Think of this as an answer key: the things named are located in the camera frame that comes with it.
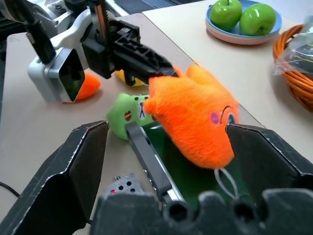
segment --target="pink plate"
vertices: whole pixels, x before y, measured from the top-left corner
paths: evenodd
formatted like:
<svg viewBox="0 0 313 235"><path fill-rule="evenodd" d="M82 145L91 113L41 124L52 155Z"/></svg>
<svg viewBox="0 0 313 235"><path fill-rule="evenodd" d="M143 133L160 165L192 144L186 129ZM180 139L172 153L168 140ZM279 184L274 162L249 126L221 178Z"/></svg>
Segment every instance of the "pink plate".
<svg viewBox="0 0 313 235"><path fill-rule="evenodd" d="M233 43L233 44L238 44L238 45L258 45L262 43L266 43L273 39L276 34L270 35L268 37L264 38L241 38L241 37L233 37L230 35L226 35L222 32L216 31L213 27L211 27L206 21L205 21L206 29L207 32L211 33L214 37L221 39L222 41L228 42L228 43Z"/></svg>

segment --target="black cable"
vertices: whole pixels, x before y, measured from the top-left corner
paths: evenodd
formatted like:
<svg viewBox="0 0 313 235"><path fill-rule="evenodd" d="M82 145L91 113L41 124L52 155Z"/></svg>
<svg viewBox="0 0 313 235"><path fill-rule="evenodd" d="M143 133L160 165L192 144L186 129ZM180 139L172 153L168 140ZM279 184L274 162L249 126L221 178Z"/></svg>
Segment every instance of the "black cable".
<svg viewBox="0 0 313 235"><path fill-rule="evenodd" d="M9 185L6 185L5 183L0 182L0 186L6 188L7 190L9 190L11 193L13 193L15 196L19 197L19 193L16 192L14 189L12 189Z"/></svg>

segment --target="white string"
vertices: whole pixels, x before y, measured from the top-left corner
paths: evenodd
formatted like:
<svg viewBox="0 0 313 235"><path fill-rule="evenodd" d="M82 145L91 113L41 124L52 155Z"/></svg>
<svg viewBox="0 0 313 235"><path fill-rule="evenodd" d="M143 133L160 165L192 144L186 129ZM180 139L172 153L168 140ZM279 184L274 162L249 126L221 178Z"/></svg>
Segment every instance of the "white string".
<svg viewBox="0 0 313 235"><path fill-rule="evenodd" d="M231 192L229 192L226 187L224 186L224 184L221 181L220 178L220 170L221 172L224 173L224 175L227 177L227 179L230 181L231 185L233 186L234 189L234 193L235 195L233 195ZM214 169L214 176L215 179L217 181L217 183L219 184L219 186L221 187L221 189L228 195L230 196L233 200L238 200L239 196L238 196L238 188L236 185L236 182L234 180L234 178L230 175L230 173L225 169L225 168L221 168L221 169Z"/></svg>

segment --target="plastic bag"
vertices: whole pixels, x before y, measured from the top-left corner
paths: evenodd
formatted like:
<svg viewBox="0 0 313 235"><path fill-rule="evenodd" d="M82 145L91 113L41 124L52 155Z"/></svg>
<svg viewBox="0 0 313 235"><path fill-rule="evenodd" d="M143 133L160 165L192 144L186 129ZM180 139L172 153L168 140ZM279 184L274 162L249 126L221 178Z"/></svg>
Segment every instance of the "plastic bag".
<svg viewBox="0 0 313 235"><path fill-rule="evenodd" d="M288 71L304 73L313 80L313 16L276 61L275 75Z"/></svg>

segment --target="green stuffed animal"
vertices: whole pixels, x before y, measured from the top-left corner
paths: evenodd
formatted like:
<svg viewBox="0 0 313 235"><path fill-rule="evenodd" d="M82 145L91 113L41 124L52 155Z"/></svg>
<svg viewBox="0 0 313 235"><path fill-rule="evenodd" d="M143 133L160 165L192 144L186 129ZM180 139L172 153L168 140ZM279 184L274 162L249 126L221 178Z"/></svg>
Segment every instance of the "green stuffed animal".
<svg viewBox="0 0 313 235"><path fill-rule="evenodd" d="M143 126L156 121L156 118L143 111L143 101L148 99L147 94L128 95L120 94L116 102L107 113L110 129L123 140L127 140L125 125L130 122L137 122Z"/></svg>

